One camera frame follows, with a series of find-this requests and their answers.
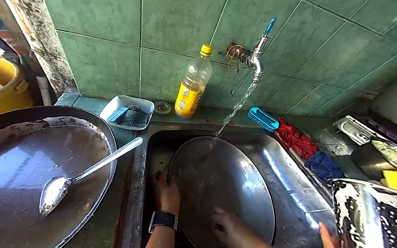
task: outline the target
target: black watch strap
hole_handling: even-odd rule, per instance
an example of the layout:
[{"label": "black watch strap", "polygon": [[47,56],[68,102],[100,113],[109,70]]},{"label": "black watch strap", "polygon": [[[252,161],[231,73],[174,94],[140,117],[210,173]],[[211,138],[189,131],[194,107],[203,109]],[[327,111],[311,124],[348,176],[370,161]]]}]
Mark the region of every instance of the black watch strap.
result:
[{"label": "black watch strap", "polygon": [[152,234],[154,227],[157,225],[171,227],[177,231],[177,222],[178,216],[175,214],[167,212],[154,212],[153,216],[151,217],[151,223],[150,227],[148,228],[148,232]]}]

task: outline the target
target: blue faucet handle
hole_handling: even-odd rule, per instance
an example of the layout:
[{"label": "blue faucet handle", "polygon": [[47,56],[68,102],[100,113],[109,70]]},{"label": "blue faucet handle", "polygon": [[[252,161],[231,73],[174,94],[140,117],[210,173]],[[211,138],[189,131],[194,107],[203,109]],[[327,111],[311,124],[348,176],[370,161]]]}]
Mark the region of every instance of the blue faucet handle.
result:
[{"label": "blue faucet handle", "polygon": [[269,25],[267,26],[266,30],[264,31],[264,35],[268,35],[270,30],[273,27],[273,24],[275,23],[275,21],[277,20],[276,17],[272,18],[272,20],[269,22]]}]

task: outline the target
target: green countertop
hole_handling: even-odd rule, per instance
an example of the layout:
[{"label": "green countertop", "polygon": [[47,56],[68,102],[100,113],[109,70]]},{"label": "green countertop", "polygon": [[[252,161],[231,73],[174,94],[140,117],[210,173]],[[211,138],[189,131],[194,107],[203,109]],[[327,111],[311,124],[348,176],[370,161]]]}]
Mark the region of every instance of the green countertop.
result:
[{"label": "green countertop", "polygon": [[[97,115],[101,113],[110,99],[84,97],[79,95],[63,95],[56,105],[66,105],[79,107],[91,111]],[[220,109],[214,107],[200,106],[191,119],[185,119],[175,114],[174,110],[166,115],[153,113],[151,122],[193,122],[200,124],[221,124],[224,118],[230,114],[230,109]],[[315,143],[318,144],[327,153],[335,156],[335,151],[347,150],[356,144],[351,141],[345,134],[336,133],[336,128],[332,123],[336,119],[312,117],[312,116],[296,116],[285,114],[274,114],[272,116],[285,119],[288,123],[293,124],[307,134]],[[232,118],[230,125],[258,127],[251,118],[247,116],[247,110],[239,110]],[[120,147],[134,138],[134,131],[119,127],[111,126],[117,146]],[[115,245],[116,234],[121,236],[122,231],[119,226],[120,212],[123,210],[124,192],[128,191],[124,182],[126,174],[129,172],[127,168],[131,168],[133,162],[132,155],[124,155],[117,162],[116,172],[113,181],[98,206],[94,215],[87,224],[65,245],[65,248],[110,248],[117,247]],[[360,179],[361,172],[357,171],[355,166],[349,166],[349,161],[339,161],[346,176],[350,178]]]}]

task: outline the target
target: green tiled wall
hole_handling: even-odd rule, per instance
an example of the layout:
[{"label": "green tiled wall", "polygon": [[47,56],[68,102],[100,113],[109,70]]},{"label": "green tiled wall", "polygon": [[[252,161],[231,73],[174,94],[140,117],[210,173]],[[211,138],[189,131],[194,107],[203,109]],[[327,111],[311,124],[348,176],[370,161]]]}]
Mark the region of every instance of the green tiled wall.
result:
[{"label": "green tiled wall", "polygon": [[252,71],[230,72],[218,52],[231,41],[253,48],[274,16],[266,73],[244,109],[365,114],[397,76],[393,0],[45,1],[84,95],[174,101],[185,65],[211,43],[213,76],[200,104],[232,108]]}]

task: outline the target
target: faucet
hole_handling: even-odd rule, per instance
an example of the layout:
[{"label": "faucet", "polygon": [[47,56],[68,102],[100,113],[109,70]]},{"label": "faucet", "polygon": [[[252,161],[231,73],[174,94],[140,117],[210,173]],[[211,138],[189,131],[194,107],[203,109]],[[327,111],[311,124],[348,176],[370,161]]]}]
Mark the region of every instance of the faucet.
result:
[{"label": "faucet", "polygon": [[270,23],[267,25],[266,30],[264,30],[263,35],[260,41],[257,43],[257,46],[251,52],[246,50],[241,45],[238,45],[234,42],[231,42],[226,49],[227,54],[232,55],[232,57],[239,59],[242,63],[245,63],[248,66],[254,66],[254,78],[252,79],[252,83],[257,84],[260,82],[261,77],[264,74],[264,67],[263,63],[261,62],[261,57],[263,56],[266,48],[267,41],[269,37],[269,31],[272,29],[273,24],[277,20],[276,17],[272,18]]}]

